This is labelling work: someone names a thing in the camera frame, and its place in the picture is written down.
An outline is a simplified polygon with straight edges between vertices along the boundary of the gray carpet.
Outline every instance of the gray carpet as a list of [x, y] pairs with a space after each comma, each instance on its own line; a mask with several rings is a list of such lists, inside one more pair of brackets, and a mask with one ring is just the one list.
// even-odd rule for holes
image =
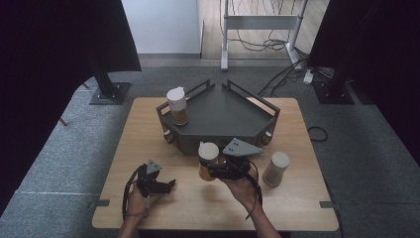
[[[0, 220], [1, 237], [116, 237], [91, 226], [133, 100], [165, 96], [182, 85], [227, 78], [258, 93], [280, 67], [144, 67], [110, 73], [132, 86], [120, 106], [88, 105], [96, 82], [80, 87]], [[322, 173], [338, 204], [344, 237], [419, 237], [420, 169], [374, 105], [322, 105], [311, 85], [293, 73], [274, 95], [298, 100], [307, 127], [320, 126], [326, 142], [313, 142]], [[293, 238], [341, 237], [335, 232], [292, 232]]]

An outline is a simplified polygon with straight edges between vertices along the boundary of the metal frame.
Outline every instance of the metal frame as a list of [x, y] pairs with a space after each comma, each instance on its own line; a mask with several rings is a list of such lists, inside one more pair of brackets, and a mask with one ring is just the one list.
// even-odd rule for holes
[[[294, 30], [286, 44], [287, 52], [292, 63], [299, 61], [294, 44], [302, 24], [303, 14], [308, 0], [303, 0], [298, 15], [283, 16], [229, 16], [229, 0], [225, 0], [224, 35], [222, 43], [221, 69], [228, 70], [228, 30]], [[298, 64], [295, 70], [301, 70]]]

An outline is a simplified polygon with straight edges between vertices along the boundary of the cup lid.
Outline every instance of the cup lid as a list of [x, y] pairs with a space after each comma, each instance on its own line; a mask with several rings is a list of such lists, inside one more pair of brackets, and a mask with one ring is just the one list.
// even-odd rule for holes
[[178, 86], [177, 88], [171, 89], [167, 94], [167, 99], [171, 101], [177, 101], [182, 99], [185, 96], [183, 87]]
[[219, 156], [219, 148], [214, 143], [206, 142], [198, 148], [198, 155], [204, 160], [213, 160]]
[[279, 168], [286, 168], [290, 165], [290, 158], [283, 152], [275, 152], [272, 154], [271, 160]]

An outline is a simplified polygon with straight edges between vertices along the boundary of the black curtain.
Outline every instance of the black curtain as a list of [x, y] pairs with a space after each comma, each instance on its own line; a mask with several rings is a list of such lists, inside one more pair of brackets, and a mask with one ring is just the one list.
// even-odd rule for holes
[[73, 92], [93, 76], [87, 54], [107, 72], [141, 67], [120, 0], [3, 0], [0, 35], [3, 213]]
[[[372, 2], [331, 0], [308, 65], [338, 67]], [[419, 12], [419, 1], [382, 0], [348, 63], [341, 65], [356, 89], [377, 105], [418, 164]]]

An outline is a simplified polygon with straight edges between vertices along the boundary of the hand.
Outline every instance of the hand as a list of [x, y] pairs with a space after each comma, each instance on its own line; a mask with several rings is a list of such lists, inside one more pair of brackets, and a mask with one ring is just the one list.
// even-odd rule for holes
[[[134, 217], [140, 221], [142, 218], [148, 215], [148, 198], [142, 196], [142, 193], [136, 184], [133, 184], [132, 188], [133, 189], [130, 192], [128, 198], [126, 218]], [[150, 197], [150, 207], [159, 198], [161, 198], [161, 195], [152, 194]]]
[[[256, 170], [250, 169], [248, 174], [258, 181]], [[247, 212], [251, 212], [257, 202], [257, 192], [254, 189], [253, 184], [246, 178], [236, 180], [220, 179], [220, 181], [228, 186], [232, 195], [242, 204]]]
[[[155, 201], [161, 198], [162, 195], [151, 195], [150, 197], [150, 206], [152, 206]], [[132, 238], [134, 232], [139, 225], [139, 222], [145, 218], [147, 214], [147, 205], [148, 198], [143, 197], [139, 188], [136, 184], [133, 185], [133, 190], [129, 194], [126, 219], [121, 225], [120, 233], [118, 234], [119, 238]]]

